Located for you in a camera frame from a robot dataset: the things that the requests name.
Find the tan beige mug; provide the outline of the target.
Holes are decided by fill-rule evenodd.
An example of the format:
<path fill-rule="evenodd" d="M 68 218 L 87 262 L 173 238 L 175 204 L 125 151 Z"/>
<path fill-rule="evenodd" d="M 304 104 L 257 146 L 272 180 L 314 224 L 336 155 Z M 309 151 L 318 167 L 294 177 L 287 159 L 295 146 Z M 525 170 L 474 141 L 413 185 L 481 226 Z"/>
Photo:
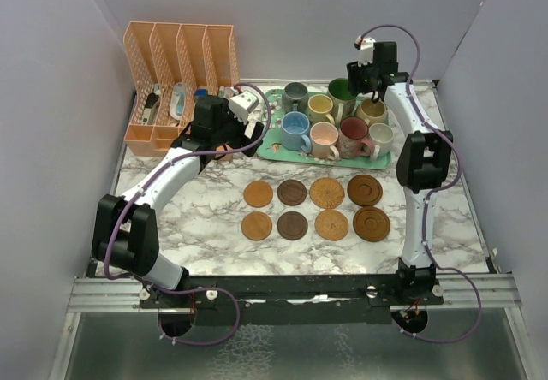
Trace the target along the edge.
<path fill-rule="evenodd" d="M 387 122 L 388 109 L 381 101 L 374 103 L 370 98 L 366 98 L 356 107 L 355 116 L 371 127 L 375 123 Z"/>

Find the green floral tray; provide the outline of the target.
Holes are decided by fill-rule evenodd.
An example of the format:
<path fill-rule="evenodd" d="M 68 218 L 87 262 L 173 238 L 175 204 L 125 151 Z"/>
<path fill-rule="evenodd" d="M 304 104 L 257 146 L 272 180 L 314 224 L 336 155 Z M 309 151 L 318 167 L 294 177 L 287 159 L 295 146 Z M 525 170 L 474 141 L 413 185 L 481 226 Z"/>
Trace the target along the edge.
<path fill-rule="evenodd" d="M 284 115 L 282 110 L 282 93 L 282 88 L 273 88 L 266 92 L 271 105 L 271 127 L 263 138 L 263 144 L 257 150 L 259 157 L 279 162 L 338 166 L 352 169 L 382 170 L 391 165 L 392 153 L 390 151 L 374 161 L 369 157 L 356 157 L 354 159 L 335 161 L 331 159 L 319 159 L 303 151 L 291 151 L 284 148 L 281 143 L 281 120 Z"/>

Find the white speckled mug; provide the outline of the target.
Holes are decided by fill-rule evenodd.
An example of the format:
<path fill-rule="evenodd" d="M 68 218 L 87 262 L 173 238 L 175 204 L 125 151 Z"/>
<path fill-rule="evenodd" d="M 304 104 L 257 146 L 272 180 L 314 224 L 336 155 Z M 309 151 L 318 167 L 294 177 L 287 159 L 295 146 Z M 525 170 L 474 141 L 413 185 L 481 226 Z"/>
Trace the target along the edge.
<path fill-rule="evenodd" d="M 384 123 L 374 123 L 369 127 L 367 148 L 369 150 L 369 158 L 376 161 L 380 157 L 386 156 L 393 146 L 394 132 Z"/>

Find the peach plastic file organizer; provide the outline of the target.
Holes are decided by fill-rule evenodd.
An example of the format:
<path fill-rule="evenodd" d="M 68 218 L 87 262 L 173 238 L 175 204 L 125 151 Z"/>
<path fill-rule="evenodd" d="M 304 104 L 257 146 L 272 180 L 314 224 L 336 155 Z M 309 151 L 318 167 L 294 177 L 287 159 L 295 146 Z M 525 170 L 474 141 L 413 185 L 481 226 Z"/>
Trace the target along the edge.
<path fill-rule="evenodd" d="M 123 44 L 136 91 L 124 140 L 138 157 L 165 155 L 198 90 L 220 95 L 240 81 L 232 25 L 132 21 Z"/>

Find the light wood coaster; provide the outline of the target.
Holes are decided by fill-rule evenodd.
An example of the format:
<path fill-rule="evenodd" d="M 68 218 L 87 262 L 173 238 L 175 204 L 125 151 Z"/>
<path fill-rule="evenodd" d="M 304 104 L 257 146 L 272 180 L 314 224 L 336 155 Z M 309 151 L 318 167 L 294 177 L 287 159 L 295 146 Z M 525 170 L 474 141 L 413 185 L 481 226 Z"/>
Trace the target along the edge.
<path fill-rule="evenodd" d="M 243 218 L 241 231 L 249 240 L 264 240 L 271 234 L 272 221 L 266 213 L 254 211 Z"/>
<path fill-rule="evenodd" d="M 273 190 L 265 181 L 253 181 L 246 186 L 243 197 L 252 207 L 265 207 L 272 201 Z"/>

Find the dark walnut coaster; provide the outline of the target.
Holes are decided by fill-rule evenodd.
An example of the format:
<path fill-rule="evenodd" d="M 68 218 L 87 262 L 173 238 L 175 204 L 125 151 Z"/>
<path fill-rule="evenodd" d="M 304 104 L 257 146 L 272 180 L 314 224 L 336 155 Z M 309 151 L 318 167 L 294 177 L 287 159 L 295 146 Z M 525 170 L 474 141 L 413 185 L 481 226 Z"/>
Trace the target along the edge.
<path fill-rule="evenodd" d="M 300 212 L 288 211 L 278 218 L 277 230 L 286 240 L 299 240 L 308 230 L 308 221 Z"/>
<path fill-rule="evenodd" d="M 307 197 L 307 189 L 301 181 L 288 179 L 277 188 L 277 196 L 285 205 L 299 205 Z"/>

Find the brown wooden coaster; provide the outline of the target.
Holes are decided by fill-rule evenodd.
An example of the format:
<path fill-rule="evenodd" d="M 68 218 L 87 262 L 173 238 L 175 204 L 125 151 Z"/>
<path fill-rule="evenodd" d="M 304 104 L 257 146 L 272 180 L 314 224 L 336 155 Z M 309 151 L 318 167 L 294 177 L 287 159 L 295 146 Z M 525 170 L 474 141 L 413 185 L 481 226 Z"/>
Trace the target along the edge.
<path fill-rule="evenodd" d="M 370 175 L 356 175 L 347 186 L 348 197 L 359 206 L 375 206 L 383 196 L 383 188 Z"/>
<path fill-rule="evenodd" d="M 378 242 L 389 234 L 390 219 L 376 207 L 362 207 L 354 214 L 353 227 L 361 239 Z"/>

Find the woven rattan coaster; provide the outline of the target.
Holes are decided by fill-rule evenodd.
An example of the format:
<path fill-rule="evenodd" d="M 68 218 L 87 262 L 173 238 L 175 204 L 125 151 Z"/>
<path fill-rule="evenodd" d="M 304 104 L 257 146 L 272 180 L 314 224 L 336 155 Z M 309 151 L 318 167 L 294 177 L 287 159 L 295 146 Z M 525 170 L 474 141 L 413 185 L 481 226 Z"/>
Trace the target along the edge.
<path fill-rule="evenodd" d="M 343 239 L 349 229 L 348 219 L 334 209 L 321 211 L 314 221 L 316 232 L 324 239 L 339 241 Z"/>
<path fill-rule="evenodd" d="M 317 179 L 309 190 L 312 202 L 323 209 L 335 209 L 344 200 L 345 192 L 342 184 L 330 177 Z"/>

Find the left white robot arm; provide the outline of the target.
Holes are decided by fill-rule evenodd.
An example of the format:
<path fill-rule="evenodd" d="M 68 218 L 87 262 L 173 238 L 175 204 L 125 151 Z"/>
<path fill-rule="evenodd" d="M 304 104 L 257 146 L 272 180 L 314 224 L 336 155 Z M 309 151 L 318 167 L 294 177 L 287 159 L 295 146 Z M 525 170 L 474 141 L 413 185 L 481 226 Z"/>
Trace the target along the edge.
<path fill-rule="evenodd" d="M 251 92 L 232 98 L 205 95 L 194 106 L 194 118 L 175 138 L 163 160 L 137 186 L 121 196 L 106 194 L 99 202 L 92 238 L 92 257 L 159 286 L 167 305 L 183 305 L 188 271 L 159 249 L 157 216 L 176 193 L 216 156 L 227 151 L 251 157 L 262 143 L 265 126 L 256 122 L 246 136 L 250 114 L 259 106 Z"/>

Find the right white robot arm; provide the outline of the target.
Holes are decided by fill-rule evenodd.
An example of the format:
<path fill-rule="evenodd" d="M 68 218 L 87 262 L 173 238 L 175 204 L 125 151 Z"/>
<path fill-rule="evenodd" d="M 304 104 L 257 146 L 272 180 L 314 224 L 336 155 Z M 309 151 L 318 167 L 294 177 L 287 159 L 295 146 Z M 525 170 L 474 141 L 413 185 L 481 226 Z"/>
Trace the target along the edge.
<path fill-rule="evenodd" d="M 406 234 L 393 293 L 400 302 L 412 304 L 436 284 L 436 266 L 430 257 L 433 191 L 447 178 L 453 137 L 427 117 L 411 77 L 398 70 L 396 43 L 366 37 L 356 39 L 354 47 L 358 60 L 347 65 L 349 91 L 378 96 L 405 135 L 396 178 L 406 199 Z"/>

